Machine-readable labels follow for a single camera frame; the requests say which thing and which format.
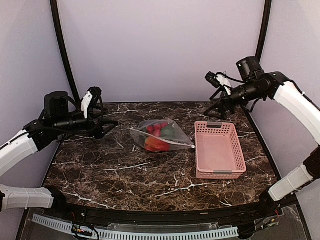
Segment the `red orange mango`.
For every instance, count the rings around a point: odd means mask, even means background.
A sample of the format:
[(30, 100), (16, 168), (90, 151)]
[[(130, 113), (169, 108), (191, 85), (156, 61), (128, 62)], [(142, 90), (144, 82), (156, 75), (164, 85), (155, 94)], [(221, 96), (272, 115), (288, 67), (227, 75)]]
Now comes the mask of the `red orange mango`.
[(154, 137), (148, 137), (144, 142), (144, 148), (150, 152), (167, 152), (170, 144)]

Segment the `red lychee bunch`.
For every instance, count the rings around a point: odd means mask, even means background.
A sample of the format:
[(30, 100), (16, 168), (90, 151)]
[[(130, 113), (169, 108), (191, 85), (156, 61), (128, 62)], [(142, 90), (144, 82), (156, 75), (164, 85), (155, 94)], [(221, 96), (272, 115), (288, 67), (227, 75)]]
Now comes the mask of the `red lychee bunch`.
[(161, 130), (168, 125), (167, 122), (155, 123), (154, 125), (148, 125), (146, 132), (156, 137), (161, 136)]

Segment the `clear zip top bag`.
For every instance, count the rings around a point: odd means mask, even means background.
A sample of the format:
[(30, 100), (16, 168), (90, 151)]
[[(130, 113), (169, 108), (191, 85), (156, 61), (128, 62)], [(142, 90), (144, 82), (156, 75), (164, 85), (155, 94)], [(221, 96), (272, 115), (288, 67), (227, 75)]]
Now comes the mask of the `clear zip top bag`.
[(180, 126), (169, 118), (142, 121), (130, 129), (130, 135), (137, 145), (153, 153), (196, 148)]

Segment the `green lime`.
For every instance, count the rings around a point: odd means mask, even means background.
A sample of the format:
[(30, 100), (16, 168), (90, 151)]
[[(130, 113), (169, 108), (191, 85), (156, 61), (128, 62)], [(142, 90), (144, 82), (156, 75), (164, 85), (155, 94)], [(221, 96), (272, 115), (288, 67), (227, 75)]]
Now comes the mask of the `green lime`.
[(160, 131), (160, 137), (163, 139), (174, 139), (176, 137), (175, 128), (171, 125), (163, 127)]

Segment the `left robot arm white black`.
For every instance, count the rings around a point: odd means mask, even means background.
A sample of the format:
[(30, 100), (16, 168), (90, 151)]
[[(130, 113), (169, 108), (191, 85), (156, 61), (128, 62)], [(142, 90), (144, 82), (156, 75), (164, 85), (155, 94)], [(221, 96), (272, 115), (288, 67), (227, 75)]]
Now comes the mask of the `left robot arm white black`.
[[(91, 87), (80, 104), (66, 91), (54, 91), (44, 97), (44, 109), (38, 119), (28, 123), (0, 148), (0, 174), (3, 176), (22, 160), (62, 141), (67, 135), (85, 135), (99, 140), (118, 126), (104, 117), (102, 90)], [(0, 209), (51, 209), (60, 218), (71, 213), (65, 195), (54, 186), (23, 188), (0, 186)]]

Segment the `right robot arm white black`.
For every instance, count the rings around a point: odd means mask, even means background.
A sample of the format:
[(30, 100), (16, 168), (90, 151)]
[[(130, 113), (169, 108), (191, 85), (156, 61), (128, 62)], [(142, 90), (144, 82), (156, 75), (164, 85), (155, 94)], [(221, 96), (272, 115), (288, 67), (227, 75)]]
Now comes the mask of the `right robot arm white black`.
[[(222, 72), (208, 72), (205, 80), (215, 87), (216, 94), (210, 97), (214, 104), (204, 115), (225, 119), (227, 112), (234, 113), (236, 106), (246, 107), (252, 101), (271, 99), (287, 109), (320, 142), (320, 109), (298, 85), (279, 71), (266, 73), (254, 56), (236, 63), (241, 80), (233, 88), (233, 78)], [(281, 180), (265, 190), (255, 205), (255, 213), (266, 217), (286, 196), (293, 194), (320, 178), (320, 149), (316, 148), (304, 162)]]

